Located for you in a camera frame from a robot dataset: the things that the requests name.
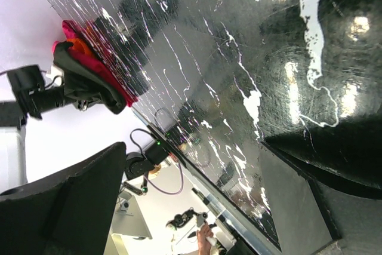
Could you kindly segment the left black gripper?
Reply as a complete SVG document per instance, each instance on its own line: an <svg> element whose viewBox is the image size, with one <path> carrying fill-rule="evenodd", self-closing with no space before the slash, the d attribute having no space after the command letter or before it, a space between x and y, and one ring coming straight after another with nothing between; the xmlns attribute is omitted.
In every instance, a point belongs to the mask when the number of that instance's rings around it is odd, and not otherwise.
<svg viewBox="0 0 382 255"><path fill-rule="evenodd" d="M16 102L24 114L41 119L42 114L67 105L86 111L98 102L76 100L64 93L64 85L46 84L37 65L23 66L6 71Z"/></svg>

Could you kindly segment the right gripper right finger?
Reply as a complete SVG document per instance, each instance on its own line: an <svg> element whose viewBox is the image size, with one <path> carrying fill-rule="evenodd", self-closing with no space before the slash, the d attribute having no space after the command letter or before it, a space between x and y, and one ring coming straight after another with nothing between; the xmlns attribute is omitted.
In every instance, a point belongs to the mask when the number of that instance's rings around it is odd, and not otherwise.
<svg viewBox="0 0 382 255"><path fill-rule="evenodd" d="M323 254L381 254L381 118L267 136L267 149L303 177L331 240Z"/></svg>

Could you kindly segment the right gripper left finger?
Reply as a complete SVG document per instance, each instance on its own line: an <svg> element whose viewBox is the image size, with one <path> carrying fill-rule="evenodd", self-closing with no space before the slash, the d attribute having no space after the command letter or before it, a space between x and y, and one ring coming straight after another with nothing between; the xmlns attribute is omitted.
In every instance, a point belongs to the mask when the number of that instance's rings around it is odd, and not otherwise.
<svg viewBox="0 0 382 255"><path fill-rule="evenodd" d="M1 193L1 254L103 254L125 161L116 142Z"/></svg>

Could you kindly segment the black printed t-shirt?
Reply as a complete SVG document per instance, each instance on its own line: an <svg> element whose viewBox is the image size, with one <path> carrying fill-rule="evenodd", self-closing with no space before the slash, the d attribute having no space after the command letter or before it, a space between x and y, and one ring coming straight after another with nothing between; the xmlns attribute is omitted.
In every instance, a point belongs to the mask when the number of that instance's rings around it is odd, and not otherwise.
<svg viewBox="0 0 382 255"><path fill-rule="evenodd" d="M58 42L53 63L63 71L64 93L76 100L97 101L112 113L119 114L127 103L127 95L102 62L71 49L69 42Z"/></svg>

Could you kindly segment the person's hand in background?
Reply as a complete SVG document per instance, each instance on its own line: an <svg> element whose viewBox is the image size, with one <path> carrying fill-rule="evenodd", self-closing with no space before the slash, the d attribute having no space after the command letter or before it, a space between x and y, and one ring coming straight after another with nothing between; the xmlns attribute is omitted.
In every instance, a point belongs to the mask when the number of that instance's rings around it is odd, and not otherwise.
<svg viewBox="0 0 382 255"><path fill-rule="evenodd" d="M199 230L196 231L198 240L198 254L209 255L212 245L208 242L207 238L213 237L214 234L207 223L205 223Z"/></svg>

